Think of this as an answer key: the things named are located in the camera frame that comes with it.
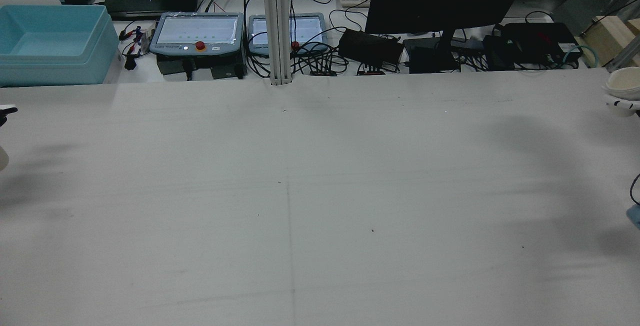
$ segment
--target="black connector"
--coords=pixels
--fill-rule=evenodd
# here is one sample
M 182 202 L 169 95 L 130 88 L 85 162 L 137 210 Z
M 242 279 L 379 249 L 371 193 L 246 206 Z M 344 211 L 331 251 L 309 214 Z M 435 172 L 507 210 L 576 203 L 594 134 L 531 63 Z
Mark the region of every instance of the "black connector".
M 194 76 L 194 64 L 192 64 L 192 60 L 188 58 L 182 59 L 182 69 L 184 73 L 187 75 L 187 81 L 190 82 Z
M 136 55 L 126 55 L 126 61 L 124 62 L 124 68 L 126 70 L 133 70 L 136 68 Z

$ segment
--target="power adapter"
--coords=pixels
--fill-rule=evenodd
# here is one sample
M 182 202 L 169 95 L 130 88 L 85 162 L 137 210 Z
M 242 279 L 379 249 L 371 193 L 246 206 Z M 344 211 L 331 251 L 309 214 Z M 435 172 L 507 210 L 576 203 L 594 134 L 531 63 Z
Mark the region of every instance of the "power adapter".
M 338 55 L 377 69 L 384 62 L 397 66 L 405 46 L 393 39 L 346 29 L 338 42 Z

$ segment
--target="white tabletop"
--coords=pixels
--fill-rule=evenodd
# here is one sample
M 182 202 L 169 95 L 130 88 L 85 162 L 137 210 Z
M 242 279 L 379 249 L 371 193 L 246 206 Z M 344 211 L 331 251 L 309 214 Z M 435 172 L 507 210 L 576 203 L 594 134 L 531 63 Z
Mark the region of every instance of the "white tabletop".
M 0 89 L 0 324 L 637 326 L 604 69 Z

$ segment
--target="wooden block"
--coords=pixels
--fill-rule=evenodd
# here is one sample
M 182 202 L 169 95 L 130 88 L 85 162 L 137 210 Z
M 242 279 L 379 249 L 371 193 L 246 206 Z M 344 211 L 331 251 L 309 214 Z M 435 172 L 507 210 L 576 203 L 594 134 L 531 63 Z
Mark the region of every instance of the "wooden block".
M 626 22 L 626 27 L 633 32 L 634 35 L 640 34 L 640 18 L 634 18 Z
M 602 16 L 596 16 L 593 20 L 599 20 Z M 606 16 L 596 23 L 578 41 L 582 45 L 589 46 L 598 53 L 598 66 L 602 67 L 611 61 L 620 51 L 636 37 L 627 25 L 618 16 Z M 640 67 L 640 56 L 634 57 L 628 66 Z

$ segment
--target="monitor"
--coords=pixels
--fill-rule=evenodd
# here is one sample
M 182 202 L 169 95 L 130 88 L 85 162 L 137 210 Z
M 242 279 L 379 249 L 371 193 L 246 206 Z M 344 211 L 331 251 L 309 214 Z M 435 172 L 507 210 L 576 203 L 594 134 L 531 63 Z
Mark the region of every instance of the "monitor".
M 267 19 L 264 14 L 249 16 L 249 52 L 261 57 L 269 57 Z M 290 39 L 297 41 L 301 48 L 293 56 L 309 56 L 327 50 L 327 30 L 322 13 L 297 13 L 289 18 Z
M 371 0 L 368 34 L 442 32 L 428 45 L 409 52 L 409 64 L 425 64 L 424 72 L 459 67 L 451 54 L 455 30 L 500 23 L 514 0 Z

